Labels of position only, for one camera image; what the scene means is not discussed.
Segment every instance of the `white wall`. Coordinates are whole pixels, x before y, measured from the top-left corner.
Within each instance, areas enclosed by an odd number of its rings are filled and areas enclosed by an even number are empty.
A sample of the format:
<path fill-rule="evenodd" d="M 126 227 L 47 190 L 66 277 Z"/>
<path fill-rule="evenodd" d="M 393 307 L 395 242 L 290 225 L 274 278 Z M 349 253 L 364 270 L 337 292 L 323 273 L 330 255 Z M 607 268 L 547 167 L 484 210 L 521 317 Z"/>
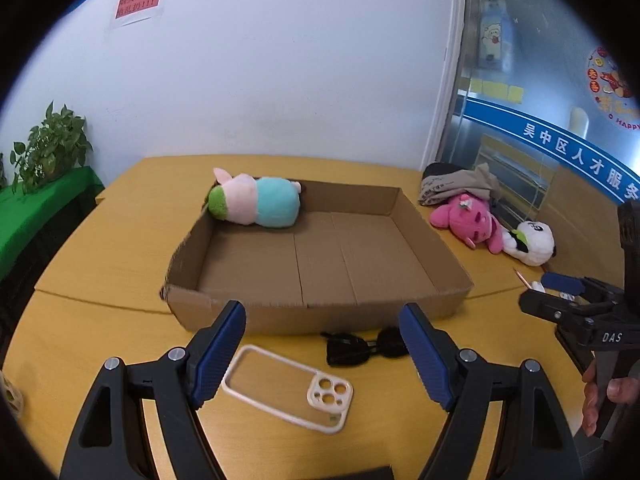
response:
<path fill-rule="evenodd" d="M 105 184 L 187 153 L 418 169 L 440 133 L 462 0 L 161 0 L 110 28 L 116 3 L 87 0 L 41 44 L 2 112 L 5 160 L 52 99 L 87 117 Z"/>

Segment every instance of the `beige cloth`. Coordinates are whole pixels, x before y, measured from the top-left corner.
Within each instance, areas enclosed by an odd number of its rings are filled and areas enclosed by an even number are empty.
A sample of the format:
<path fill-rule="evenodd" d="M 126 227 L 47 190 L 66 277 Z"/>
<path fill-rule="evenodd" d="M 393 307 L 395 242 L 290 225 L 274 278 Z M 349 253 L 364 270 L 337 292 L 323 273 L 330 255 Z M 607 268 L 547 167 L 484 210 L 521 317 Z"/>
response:
<path fill-rule="evenodd" d="M 460 193 L 471 193 L 482 200 L 498 200 L 500 183 L 489 172 L 489 165 L 479 164 L 474 170 L 459 170 L 444 175 L 427 175 L 420 184 L 421 205 L 434 205 Z"/>

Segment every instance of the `blue gripper pad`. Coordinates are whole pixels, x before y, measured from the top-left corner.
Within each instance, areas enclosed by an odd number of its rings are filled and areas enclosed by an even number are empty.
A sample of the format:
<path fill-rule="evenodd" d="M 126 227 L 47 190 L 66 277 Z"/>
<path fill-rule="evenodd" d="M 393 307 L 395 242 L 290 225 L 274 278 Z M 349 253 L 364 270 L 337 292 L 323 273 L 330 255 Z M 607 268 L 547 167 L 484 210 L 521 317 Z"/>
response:
<path fill-rule="evenodd" d="M 239 301 L 229 301 L 213 325 L 200 329 L 187 346 L 187 394 L 198 410 L 212 399 L 244 335 L 246 312 Z"/>
<path fill-rule="evenodd" d="M 584 292 L 584 284 L 580 278 L 556 274 L 555 272 L 545 272 L 540 278 L 540 283 L 545 288 L 566 292 L 572 296 L 580 296 Z"/>
<path fill-rule="evenodd" d="M 459 394 L 458 347 L 446 332 L 436 330 L 415 303 L 398 316 L 400 333 L 431 400 L 448 412 Z"/>

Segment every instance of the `yellow note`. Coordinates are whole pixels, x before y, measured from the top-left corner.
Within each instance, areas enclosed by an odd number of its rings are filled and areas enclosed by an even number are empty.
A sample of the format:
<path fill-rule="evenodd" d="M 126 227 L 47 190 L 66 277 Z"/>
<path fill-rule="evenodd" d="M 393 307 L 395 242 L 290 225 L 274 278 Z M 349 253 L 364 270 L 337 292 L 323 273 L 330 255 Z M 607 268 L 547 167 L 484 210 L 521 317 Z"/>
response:
<path fill-rule="evenodd" d="M 509 87 L 505 83 L 495 83 L 493 81 L 482 81 L 482 93 L 494 99 L 506 99 Z"/>
<path fill-rule="evenodd" d="M 522 102 L 522 98 L 524 97 L 524 88 L 521 86 L 510 86 L 509 87 L 509 95 L 507 99 L 512 103 L 520 104 Z"/>
<path fill-rule="evenodd" d="M 478 79 L 477 77 L 471 78 L 471 85 L 469 85 L 469 91 L 475 94 L 482 93 L 482 79 Z"/>

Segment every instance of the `green tablecloth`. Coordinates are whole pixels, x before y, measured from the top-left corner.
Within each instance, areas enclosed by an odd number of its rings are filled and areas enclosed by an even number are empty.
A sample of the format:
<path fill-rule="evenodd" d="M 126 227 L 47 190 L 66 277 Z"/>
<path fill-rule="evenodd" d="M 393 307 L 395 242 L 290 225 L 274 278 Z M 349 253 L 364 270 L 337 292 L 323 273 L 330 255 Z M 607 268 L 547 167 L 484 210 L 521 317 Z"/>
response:
<path fill-rule="evenodd" d="M 86 166 L 32 194 L 23 195 L 19 186 L 15 194 L 10 187 L 0 191 L 0 280 L 44 224 L 91 186 L 97 187 L 96 193 L 104 189 L 94 170 Z"/>

